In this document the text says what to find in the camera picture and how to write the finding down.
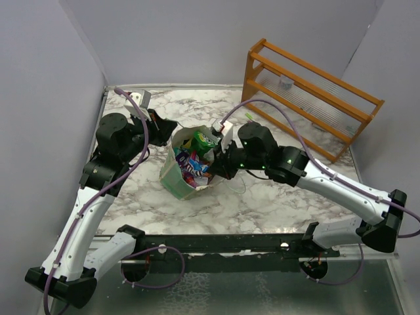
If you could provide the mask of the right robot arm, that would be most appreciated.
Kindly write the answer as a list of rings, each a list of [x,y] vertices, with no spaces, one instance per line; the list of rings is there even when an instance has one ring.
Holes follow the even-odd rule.
[[[405,193],[371,188],[335,172],[299,148],[280,146],[270,130],[257,122],[238,130],[241,147],[232,138],[229,122],[216,123],[211,134],[217,140],[209,168],[212,175],[232,179],[240,169],[263,171],[274,182],[314,192],[354,213],[347,220],[310,224],[301,241],[306,255],[315,257],[324,249],[354,243],[382,253],[395,250]]]

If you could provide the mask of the purple snack packet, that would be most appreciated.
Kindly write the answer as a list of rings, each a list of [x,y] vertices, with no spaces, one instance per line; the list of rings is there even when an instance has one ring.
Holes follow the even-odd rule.
[[[210,174],[208,173],[209,165],[200,160],[196,151],[193,151],[191,154],[181,151],[176,155],[175,159],[178,166],[192,176],[210,177]]]

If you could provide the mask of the green snack packet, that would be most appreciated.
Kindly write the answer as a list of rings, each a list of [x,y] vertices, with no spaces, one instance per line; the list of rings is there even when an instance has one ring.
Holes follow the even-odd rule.
[[[212,140],[201,131],[195,131],[192,138],[187,140],[182,147],[190,153],[195,152],[199,158],[203,158],[216,144],[215,140]]]

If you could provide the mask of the green printed paper bag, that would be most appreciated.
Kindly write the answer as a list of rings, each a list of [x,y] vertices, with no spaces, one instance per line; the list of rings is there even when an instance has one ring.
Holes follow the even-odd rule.
[[[215,140],[216,143],[218,141],[218,138],[211,134],[210,128],[205,125],[181,127],[171,135],[171,143],[167,151],[167,157],[159,173],[160,183],[162,183],[163,187],[178,200],[192,199],[202,191],[217,186],[225,181],[222,177],[213,176],[211,174],[210,177],[194,177],[179,167],[175,157],[181,151],[191,154],[188,150],[184,149],[182,145],[192,138],[195,131],[201,131],[212,140]],[[208,151],[203,158],[199,159],[211,166],[214,161],[212,153],[213,149]]]

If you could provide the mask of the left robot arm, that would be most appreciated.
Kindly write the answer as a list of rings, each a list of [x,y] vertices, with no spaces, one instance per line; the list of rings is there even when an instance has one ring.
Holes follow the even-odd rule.
[[[75,308],[83,308],[93,296],[99,279],[124,256],[141,257],[144,232],[129,226],[117,231],[104,246],[89,254],[90,244],[103,216],[114,203],[133,170],[131,161],[142,161],[149,145],[167,145],[176,121],[162,119],[148,110],[145,121],[121,113],[103,116],[96,130],[97,146],[83,168],[75,205],[49,256],[41,266],[30,268],[25,281]]]

